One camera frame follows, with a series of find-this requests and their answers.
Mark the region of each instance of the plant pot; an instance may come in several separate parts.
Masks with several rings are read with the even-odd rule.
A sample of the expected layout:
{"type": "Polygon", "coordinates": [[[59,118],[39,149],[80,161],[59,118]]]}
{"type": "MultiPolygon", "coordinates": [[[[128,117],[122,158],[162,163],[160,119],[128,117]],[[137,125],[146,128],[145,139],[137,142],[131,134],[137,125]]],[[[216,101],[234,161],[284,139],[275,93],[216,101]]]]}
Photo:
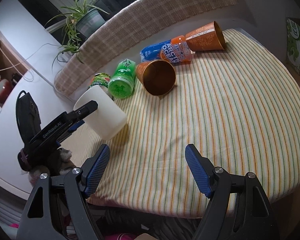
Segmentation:
{"type": "Polygon", "coordinates": [[[99,14],[97,9],[89,11],[80,21],[75,25],[76,30],[79,31],[86,39],[91,36],[97,29],[99,29],[106,21],[99,14]]]}

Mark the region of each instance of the striped tablecloth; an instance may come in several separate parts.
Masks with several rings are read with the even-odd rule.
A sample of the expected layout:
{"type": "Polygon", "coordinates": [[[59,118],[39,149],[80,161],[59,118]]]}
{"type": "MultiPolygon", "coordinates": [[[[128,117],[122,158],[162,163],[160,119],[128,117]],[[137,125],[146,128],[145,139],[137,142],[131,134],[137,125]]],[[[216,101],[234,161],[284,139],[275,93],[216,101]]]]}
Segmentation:
{"type": "Polygon", "coordinates": [[[136,80],[134,95],[116,100],[128,125],[111,141],[88,126],[69,138],[78,166],[101,143],[111,149],[90,203],[202,216],[208,201],[186,164],[189,143],[230,173],[256,173],[270,201],[300,184],[298,85],[262,46],[236,30],[224,36],[226,51],[195,53],[190,64],[175,66],[176,86],[167,95],[153,97],[136,80]]]}

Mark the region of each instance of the metal screw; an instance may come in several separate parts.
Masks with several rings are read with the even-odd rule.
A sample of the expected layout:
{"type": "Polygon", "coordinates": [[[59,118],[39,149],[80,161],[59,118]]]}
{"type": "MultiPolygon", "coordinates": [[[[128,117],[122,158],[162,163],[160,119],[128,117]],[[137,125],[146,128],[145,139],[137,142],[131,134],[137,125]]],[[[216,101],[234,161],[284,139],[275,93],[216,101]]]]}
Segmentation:
{"type": "Polygon", "coordinates": [[[221,168],[221,167],[215,167],[214,171],[216,173],[223,173],[223,168],[221,168]]]}
{"type": "Polygon", "coordinates": [[[254,179],[256,177],[256,175],[253,172],[248,172],[248,177],[250,179],[254,179]]]}
{"type": "Polygon", "coordinates": [[[81,171],[80,168],[74,168],[74,169],[72,170],[72,173],[73,173],[73,174],[78,174],[80,171],[81,171]]]}
{"type": "Polygon", "coordinates": [[[47,173],[42,173],[40,175],[40,179],[46,179],[48,177],[48,174],[47,173]]]}

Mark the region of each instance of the blue gripper pad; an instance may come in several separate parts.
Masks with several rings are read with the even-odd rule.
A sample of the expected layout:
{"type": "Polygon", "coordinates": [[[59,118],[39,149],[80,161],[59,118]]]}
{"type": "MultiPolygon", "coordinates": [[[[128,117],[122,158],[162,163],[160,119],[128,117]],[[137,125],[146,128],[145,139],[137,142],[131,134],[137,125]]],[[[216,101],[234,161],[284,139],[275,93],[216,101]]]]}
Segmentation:
{"type": "Polygon", "coordinates": [[[202,156],[200,155],[199,157],[197,156],[198,154],[200,155],[200,153],[197,151],[194,145],[189,144],[186,146],[185,156],[192,176],[194,177],[199,191],[205,194],[207,198],[210,198],[212,195],[210,179],[198,160],[198,158],[202,158],[202,156]]]}
{"type": "Polygon", "coordinates": [[[99,153],[97,160],[95,161],[93,167],[91,168],[85,179],[86,188],[84,193],[87,198],[91,194],[95,193],[110,159],[109,146],[102,145],[101,147],[99,148],[99,150],[101,150],[101,153],[99,153]]]}

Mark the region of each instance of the green tea bottle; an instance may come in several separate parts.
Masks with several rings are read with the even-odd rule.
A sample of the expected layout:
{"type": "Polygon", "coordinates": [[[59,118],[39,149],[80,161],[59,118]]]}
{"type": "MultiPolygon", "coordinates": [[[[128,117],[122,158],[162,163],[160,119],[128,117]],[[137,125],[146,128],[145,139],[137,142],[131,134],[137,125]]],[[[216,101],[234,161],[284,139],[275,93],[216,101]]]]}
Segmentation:
{"type": "Polygon", "coordinates": [[[128,98],[131,96],[136,76],[136,63],[126,59],[119,63],[114,75],[108,84],[109,92],[115,98],[128,98]]]}

